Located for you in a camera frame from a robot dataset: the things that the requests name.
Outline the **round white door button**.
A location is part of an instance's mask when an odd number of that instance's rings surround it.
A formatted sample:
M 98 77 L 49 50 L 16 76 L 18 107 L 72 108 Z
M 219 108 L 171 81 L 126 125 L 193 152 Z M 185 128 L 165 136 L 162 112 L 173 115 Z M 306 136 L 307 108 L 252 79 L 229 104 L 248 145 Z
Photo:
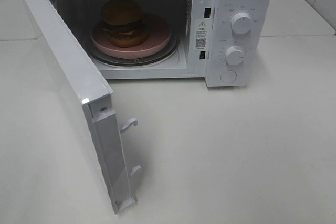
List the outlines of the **round white door button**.
M 233 70 L 227 70 L 221 74 L 221 81 L 226 83 L 233 83 L 237 79 L 237 73 Z

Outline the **burger with sesame-free bun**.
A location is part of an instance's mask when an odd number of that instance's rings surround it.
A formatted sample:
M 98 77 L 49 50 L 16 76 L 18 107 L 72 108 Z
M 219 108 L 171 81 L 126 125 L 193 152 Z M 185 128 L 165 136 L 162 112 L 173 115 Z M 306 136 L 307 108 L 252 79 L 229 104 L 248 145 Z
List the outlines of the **burger with sesame-free bun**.
M 101 19 L 104 34 L 118 47 L 137 46 L 149 37 L 142 8 L 134 0 L 109 0 L 101 9 Z

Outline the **white warning label sticker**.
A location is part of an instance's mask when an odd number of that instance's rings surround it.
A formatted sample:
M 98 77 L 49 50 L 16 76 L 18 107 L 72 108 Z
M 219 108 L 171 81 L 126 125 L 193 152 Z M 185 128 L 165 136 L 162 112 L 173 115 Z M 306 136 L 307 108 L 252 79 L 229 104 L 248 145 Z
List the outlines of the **white warning label sticker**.
M 194 22 L 194 48 L 206 50 L 211 25 L 209 19 L 196 19 Z

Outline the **glass microwave turntable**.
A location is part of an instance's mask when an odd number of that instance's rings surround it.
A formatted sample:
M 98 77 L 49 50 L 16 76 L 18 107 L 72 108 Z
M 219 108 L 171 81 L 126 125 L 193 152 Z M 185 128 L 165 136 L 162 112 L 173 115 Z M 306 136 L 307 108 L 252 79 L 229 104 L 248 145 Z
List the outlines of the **glass microwave turntable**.
M 175 53 L 179 45 L 179 38 L 176 34 L 172 35 L 172 38 L 169 40 L 168 44 L 159 52 L 139 58 L 139 59 L 121 59 L 101 52 L 94 44 L 92 39 L 89 37 L 86 38 L 86 47 L 87 52 L 91 58 L 98 60 L 99 62 L 106 64 L 107 66 L 112 67 L 142 67 L 149 66 L 152 64 L 159 63 L 171 57 Z

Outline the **upper white power knob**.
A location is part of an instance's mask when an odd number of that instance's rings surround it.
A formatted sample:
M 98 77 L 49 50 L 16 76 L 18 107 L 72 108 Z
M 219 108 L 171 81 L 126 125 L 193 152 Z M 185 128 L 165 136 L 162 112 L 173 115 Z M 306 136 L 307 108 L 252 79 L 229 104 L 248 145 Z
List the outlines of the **upper white power knob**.
M 232 31 L 239 35 L 248 33 L 252 22 L 252 15 L 248 11 L 237 12 L 230 18 Z

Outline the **pink round plate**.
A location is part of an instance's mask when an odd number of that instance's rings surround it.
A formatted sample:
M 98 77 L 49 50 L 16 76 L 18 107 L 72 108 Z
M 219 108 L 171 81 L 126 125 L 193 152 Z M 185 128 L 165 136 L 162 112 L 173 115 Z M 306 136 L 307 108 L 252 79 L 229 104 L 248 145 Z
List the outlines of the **pink round plate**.
M 98 22 L 92 32 L 91 40 L 102 53 L 121 59 L 139 59 L 153 55 L 162 50 L 170 41 L 172 29 L 169 23 L 158 15 L 146 13 L 144 22 L 147 25 L 148 39 L 136 46 L 118 47 L 112 44 L 103 32 L 103 22 Z

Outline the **lower white timer knob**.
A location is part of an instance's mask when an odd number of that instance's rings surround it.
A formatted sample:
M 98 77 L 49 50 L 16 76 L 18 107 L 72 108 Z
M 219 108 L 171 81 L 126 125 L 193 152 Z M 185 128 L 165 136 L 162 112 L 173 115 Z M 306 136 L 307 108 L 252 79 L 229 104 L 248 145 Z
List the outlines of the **lower white timer knob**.
M 225 51 L 224 55 L 228 65 L 236 66 L 244 61 L 245 52 L 240 46 L 231 46 Z

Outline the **white microwave oven body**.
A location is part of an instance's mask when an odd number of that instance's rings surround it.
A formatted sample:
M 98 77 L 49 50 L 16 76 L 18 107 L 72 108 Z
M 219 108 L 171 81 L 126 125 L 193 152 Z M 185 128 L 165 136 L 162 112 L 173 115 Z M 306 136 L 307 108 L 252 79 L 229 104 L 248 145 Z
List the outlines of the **white microwave oven body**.
M 50 0 L 55 10 L 87 52 L 86 38 L 101 19 L 101 9 L 109 0 Z M 251 64 L 256 55 L 260 33 L 270 0 L 134 0 L 144 15 L 158 15 L 165 19 L 180 40 L 170 58 L 142 67 L 112 67 L 91 58 L 102 76 L 112 79 L 204 78 L 209 87 L 244 86 L 247 84 Z M 252 26 L 243 35 L 232 31 L 230 18 L 237 12 L 248 11 Z M 194 22 L 209 19 L 206 50 L 194 48 Z M 244 61 L 236 66 L 225 61 L 225 51 L 240 46 Z M 237 73 L 233 83 L 222 82 L 220 76 L 227 70 Z

